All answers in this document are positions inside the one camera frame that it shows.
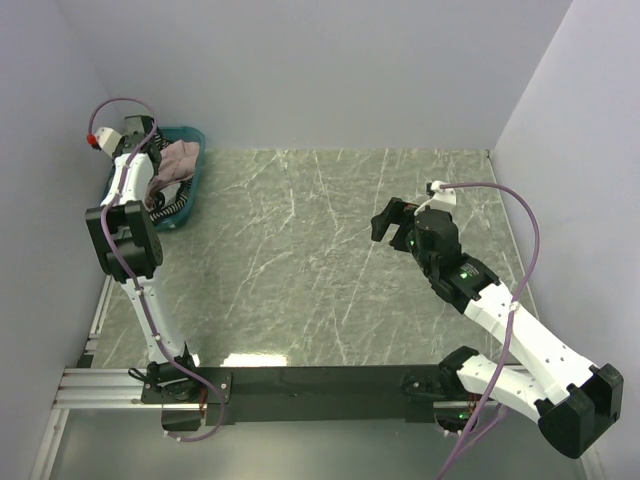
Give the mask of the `pink tank top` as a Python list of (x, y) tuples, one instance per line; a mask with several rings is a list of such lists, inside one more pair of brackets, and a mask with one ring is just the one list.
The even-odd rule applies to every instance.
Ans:
[(200, 144), (178, 140), (161, 151), (161, 163), (151, 179), (147, 195), (152, 196), (165, 187), (191, 180), (196, 173)]

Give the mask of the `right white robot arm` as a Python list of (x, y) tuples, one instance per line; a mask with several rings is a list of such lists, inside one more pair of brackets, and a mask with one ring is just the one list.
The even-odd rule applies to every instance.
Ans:
[(526, 369), (499, 368), (485, 356), (460, 348), (442, 361), (444, 395), (460, 399), (489, 390), (493, 400), (538, 425), (558, 452), (579, 458), (621, 414), (623, 376), (598, 366), (557, 338), (523, 306), (480, 260), (463, 252), (450, 208), (392, 198), (371, 219), (371, 238), (397, 226), (390, 245), (413, 256), (438, 297), (481, 326)]

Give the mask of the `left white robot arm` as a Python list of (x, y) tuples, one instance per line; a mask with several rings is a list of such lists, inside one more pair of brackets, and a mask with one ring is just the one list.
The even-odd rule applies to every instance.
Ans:
[(130, 368), (130, 376), (169, 403), (195, 402), (203, 387), (162, 294), (163, 250), (145, 205), (161, 163), (156, 133), (151, 116), (137, 115), (125, 119), (124, 134), (100, 128), (89, 136), (114, 167), (104, 199), (86, 211), (85, 222), (102, 270), (126, 293), (145, 338), (149, 364), (145, 371)]

